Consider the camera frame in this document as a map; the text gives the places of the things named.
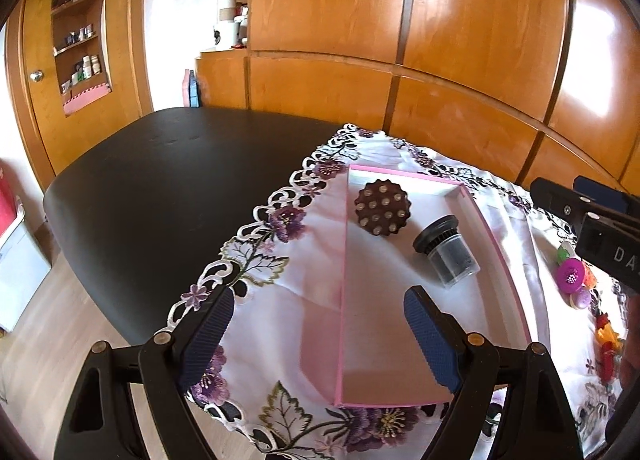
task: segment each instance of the tablecloth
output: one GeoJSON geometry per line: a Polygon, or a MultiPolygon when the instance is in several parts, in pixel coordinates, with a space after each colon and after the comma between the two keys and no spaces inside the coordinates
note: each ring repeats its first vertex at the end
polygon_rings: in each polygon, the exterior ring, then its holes
{"type": "MultiPolygon", "coordinates": [[[[572,308],[552,275],[559,244],[575,242],[564,221],[533,208],[528,192],[519,186],[353,124],[318,147],[288,185],[254,209],[254,223],[240,227],[199,277],[194,271],[196,281],[171,307],[163,331],[172,331],[188,311],[198,310],[216,285],[228,284],[235,293],[233,319],[188,398],[229,431],[243,433],[261,452],[273,455],[270,458],[417,460],[423,455],[446,404],[336,408],[331,382],[323,384],[308,375],[313,371],[335,379],[344,251],[340,235],[351,164],[425,173],[468,187],[500,245],[523,304],[533,307],[527,316],[532,339],[551,353],[584,453],[594,450],[604,440],[620,393],[617,380],[603,385],[598,377],[595,316],[608,313],[624,337],[625,297],[618,282],[594,269],[598,285],[590,309],[572,308]]],[[[490,450],[504,394],[494,394],[475,459],[486,458],[490,450]]]]}

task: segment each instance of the jar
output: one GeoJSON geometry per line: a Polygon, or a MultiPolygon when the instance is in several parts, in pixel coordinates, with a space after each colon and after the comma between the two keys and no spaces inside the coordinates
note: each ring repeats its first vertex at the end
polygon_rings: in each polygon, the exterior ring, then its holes
{"type": "Polygon", "coordinates": [[[91,68],[94,71],[94,75],[97,75],[102,71],[102,69],[100,67],[100,61],[98,60],[98,56],[97,55],[92,55],[91,56],[91,68]]]}
{"type": "Polygon", "coordinates": [[[91,57],[88,55],[82,58],[82,71],[84,72],[84,78],[91,77],[91,57]]]}
{"type": "Polygon", "coordinates": [[[447,215],[434,221],[414,240],[416,252],[425,253],[445,288],[480,271],[462,235],[458,219],[447,215]]]}

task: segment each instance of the white wall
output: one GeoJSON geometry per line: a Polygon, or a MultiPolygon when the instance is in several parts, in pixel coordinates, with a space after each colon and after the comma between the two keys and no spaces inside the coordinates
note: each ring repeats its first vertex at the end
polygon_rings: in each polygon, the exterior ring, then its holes
{"type": "Polygon", "coordinates": [[[218,0],[145,0],[146,69],[154,110],[182,106],[185,69],[214,45],[218,0]]]}
{"type": "Polygon", "coordinates": [[[44,221],[42,208],[42,190],[38,185],[27,153],[22,145],[22,138],[15,122],[14,106],[9,96],[9,89],[4,72],[4,34],[5,27],[0,30],[0,166],[14,194],[21,197],[27,216],[27,224],[35,231],[44,221]]]}

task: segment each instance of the wooden floor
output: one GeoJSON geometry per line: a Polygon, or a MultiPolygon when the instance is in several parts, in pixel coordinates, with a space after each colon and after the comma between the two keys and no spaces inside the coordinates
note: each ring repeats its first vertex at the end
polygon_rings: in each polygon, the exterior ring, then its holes
{"type": "MultiPolygon", "coordinates": [[[[40,460],[53,458],[56,437],[76,377],[91,347],[105,339],[113,347],[124,338],[105,319],[70,269],[54,256],[40,285],[10,334],[0,339],[0,399],[9,419],[40,460]]],[[[152,460],[165,459],[142,386],[132,386],[140,427],[152,460]]],[[[264,456],[238,433],[193,406],[196,420],[219,459],[264,456]]]]}

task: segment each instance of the bottle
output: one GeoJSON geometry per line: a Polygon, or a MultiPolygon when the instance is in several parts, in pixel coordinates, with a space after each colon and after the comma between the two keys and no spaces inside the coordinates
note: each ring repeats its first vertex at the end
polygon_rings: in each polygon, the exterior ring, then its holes
{"type": "Polygon", "coordinates": [[[94,70],[94,75],[97,75],[102,71],[102,69],[100,68],[100,60],[98,59],[97,55],[91,56],[91,66],[94,70]]]}
{"type": "Polygon", "coordinates": [[[84,78],[91,77],[91,57],[88,55],[82,58],[82,71],[84,72],[84,78]]]}

